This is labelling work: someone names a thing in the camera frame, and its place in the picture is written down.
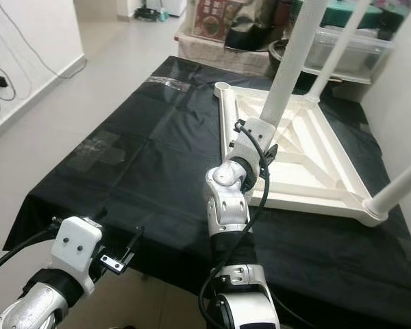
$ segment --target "table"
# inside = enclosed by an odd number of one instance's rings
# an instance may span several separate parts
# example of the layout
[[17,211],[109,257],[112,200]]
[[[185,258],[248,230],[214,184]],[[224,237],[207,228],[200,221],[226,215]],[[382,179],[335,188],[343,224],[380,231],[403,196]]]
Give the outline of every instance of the table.
[[[6,249],[52,216],[91,217],[105,207],[107,243],[122,246],[136,226],[146,229],[134,268],[199,291],[210,266],[204,175],[221,163],[214,83],[269,89],[271,81],[175,57],[153,76],[173,80],[145,82],[28,194]],[[329,89],[321,99],[374,195],[389,180],[375,139],[360,130],[361,107]],[[254,233],[271,289],[319,328],[411,328],[411,237],[399,208],[376,228],[268,209]]]

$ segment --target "black tablecloth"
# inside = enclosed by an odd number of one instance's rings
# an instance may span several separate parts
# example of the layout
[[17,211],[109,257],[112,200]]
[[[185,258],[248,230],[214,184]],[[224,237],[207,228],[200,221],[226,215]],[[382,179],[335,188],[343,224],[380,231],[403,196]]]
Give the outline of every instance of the black tablecloth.
[[[221,163],[214,83],[269,89],[271,82],[174,57],[153,76],[177,81],[145,82],[49,173],[26,197],[5,248],[52,216],[106,207],[106,241],[122,245],[136,226],[146,227],[135,268],[198,292],[210,266],[204,177]],[[375,139],[359,128],[361,107],[329,91],[320,105],[375,194],[389,181]],[[411,327],[411,237],[399,208],[376,228],[268,209],[254,232],[271,288],[320,327]]]

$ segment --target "baseboard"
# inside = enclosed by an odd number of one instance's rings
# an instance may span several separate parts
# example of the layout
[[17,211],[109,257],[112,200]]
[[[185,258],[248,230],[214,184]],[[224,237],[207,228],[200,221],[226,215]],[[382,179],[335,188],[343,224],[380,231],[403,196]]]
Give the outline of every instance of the baseboard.
[[[85,65],[87,59],[82,55],[78,57],[72,64],[66,67],[59,75],[70,76],[77,70],[81,69]],[[8,117],[0,123],[0,137],[9,130],[24,114],[29,112],[41,99],[46,97],[56,86],[61,84],[63,79],[54,77],[50,82],[47,82],[38,92],[21,104],[19,108],[15,109],[12,113],[9,113]]]
[[118,21],[122,21],[122,22],[130,22],[134,19],[134,15],[131,16],[123,16],[123,15],[119,15],[117,14],[117,20]]

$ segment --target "green container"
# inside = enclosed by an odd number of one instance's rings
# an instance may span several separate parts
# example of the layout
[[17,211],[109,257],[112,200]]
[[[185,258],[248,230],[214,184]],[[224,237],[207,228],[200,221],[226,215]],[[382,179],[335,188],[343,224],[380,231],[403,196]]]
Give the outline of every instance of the green container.
[[[304,0],[294,0],[291,10],[292,20],[295,21],[303,5]],[[338,27],[345,27],[349,20],[351,13],[356,8],[356,1],[352,0],[331,0],[326,12],[324,13],[321,26],[333,25]],[[362,17],[358,29],[375,29],[379,27],[382,10],[370,5]]]

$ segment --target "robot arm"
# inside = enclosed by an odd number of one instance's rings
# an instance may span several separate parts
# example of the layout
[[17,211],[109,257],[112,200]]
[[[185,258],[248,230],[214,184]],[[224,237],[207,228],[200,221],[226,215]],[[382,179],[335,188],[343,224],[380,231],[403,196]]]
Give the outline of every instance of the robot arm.
[[0,314],[0,329],[54,329],[78,300],[92,294],[106,269],[121,274],[127,269],[142,234],[129,242],[120,261],[100,244],[102,227],[87,218],[62,221],[51,250],[52,261],[23,288],[20,298]]
[[245,129],[260,150],[246,134],[240,133],[223,164],[207,172],[206,182],[212,191],[208,201],[212,274],[218,271],[211,280],[214,298],[205,318],[211,326],[222,328],[279,329],[273,299],[254,250],[247,203],[249,190],[264,174],[259,166],[259,151],[268,149],[275,127],[250,118],[245,124],[237,123],[236,129]]

